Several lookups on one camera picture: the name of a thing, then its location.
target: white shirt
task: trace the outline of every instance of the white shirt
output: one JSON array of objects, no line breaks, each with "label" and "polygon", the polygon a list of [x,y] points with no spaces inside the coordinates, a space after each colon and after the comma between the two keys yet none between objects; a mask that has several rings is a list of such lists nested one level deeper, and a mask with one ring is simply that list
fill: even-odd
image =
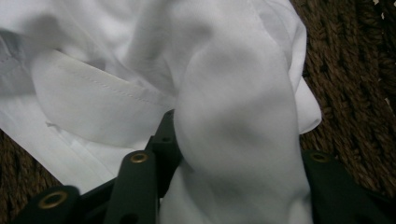
[{"label": "white shirt", "polygon": [[0,128],[92,189],[176,109],[161,223],[311,223],[299,133],[320,122],[289,1],[0,1]]}]

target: metal grommet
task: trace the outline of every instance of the metal grommet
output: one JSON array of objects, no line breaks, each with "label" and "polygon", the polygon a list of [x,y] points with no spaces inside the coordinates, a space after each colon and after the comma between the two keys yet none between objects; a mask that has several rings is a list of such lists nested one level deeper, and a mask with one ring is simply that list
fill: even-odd
[{"label": "metal grommet", "polygon": [[[50,200],[51,198],[54,199],[54,197],[58,197],[58,198],[54,201]],[[66,199],[67,199],[67,193],[62,190],[58,190],[52,192],[51,194],[41,199],[40,202],[38,203],[38,207],[41,209],[50,209],[63,203],[64,201],[66,201]]]},{"label": "metal grommet", "polygon": [[318,162],[328,162],[328,161],[330,161],[330,157],[329,156],[323,155],[323,154],[318,153],[318,152],[313,152],[313,153],[311,153],[310,156],[311,156],[311,159],[314,160],[314,161],[318,161]]},{"label": "metal grommet", "polygon": [[139,163],[146,161],[148,158],[149,156],[146,153],[137,153],[131,157],[131,162]]}]

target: white cotton cloth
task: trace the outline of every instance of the white cotton cloth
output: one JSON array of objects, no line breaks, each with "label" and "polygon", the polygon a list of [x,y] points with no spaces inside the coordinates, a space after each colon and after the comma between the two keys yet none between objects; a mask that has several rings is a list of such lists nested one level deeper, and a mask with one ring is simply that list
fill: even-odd
[{"label": "white cotton cloth", "polygon": [[83,193],[175,108],[162,224],[312,223],[305,44],[287,0],[2,0],[0,128]]}]

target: stitching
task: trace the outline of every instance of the stitching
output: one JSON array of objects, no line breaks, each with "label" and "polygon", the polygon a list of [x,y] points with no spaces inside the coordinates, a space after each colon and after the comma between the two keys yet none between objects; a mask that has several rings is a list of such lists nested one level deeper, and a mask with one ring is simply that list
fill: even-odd
[{"label": "stitching", "polygon": [[[66,68],[61,67],[59,64],[57,65],[57,67],[62,69],[62,70],[66,70]],[[111,90],[111,91],[113,91],[113,92],[115,92],[117,94],[128,96],[128,97],[131,97],[133,99],[136,99],[136,100],[144,102],[144,103],[149,103],[149,104],[153,104],[153,105],[160,105],[160,106],[164,106],[164,107],[170,107],[170,105],[163,105],[163,104],[154,103],[154,102],[151,102],[151,101],[148,101],[148,100],[144,100],[144,99],[138,98],[138,97],[136,97],[136,96],[134,96],[134,95],[132,95],[130,93],[127,93],[127,92],[124,92],[124,91],[119,91],[119,90],[116,90],[116,89],[112,89],[110,86],[108,86],[108,85],[106,85],[106,84],[104,84],[102,82],[94,80],[94,79],[92,79],[90,77],[85,77],[83,75],[79,75],[76,72],[71,72],[71,71],[67,71],[67,72],[72,74],[72,75],[74,75],[75,77],[84,78],[84,79],[86,79],[86,80],[88,80],[88,81],[90,81],[92,83],[95,83],[95,84],[97,84],[97,85],[99,85],[99,86],[101,86],[103,88],[109,89],[109,90]]]},{"label": "stitching", "polygon": [[11,59],[11,57],[10,57],[10,56],[7,56],[5,59],[0,60],[0,63],[5,63],[6,61],[8,61],[8,60],[10,60],[10,59]]}]

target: wicker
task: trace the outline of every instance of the wicker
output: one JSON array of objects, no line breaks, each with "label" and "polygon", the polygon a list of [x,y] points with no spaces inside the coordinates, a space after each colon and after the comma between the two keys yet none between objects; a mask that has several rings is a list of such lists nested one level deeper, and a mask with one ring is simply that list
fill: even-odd
[{"label": "wicker", "polygon": [[[334,155],[361,186],[396,196],[396,7],[380,0],[292,0],[308,31],[304,78],[323,121],[303,149]],[[60,183],[0,133],[0,224]]]}]

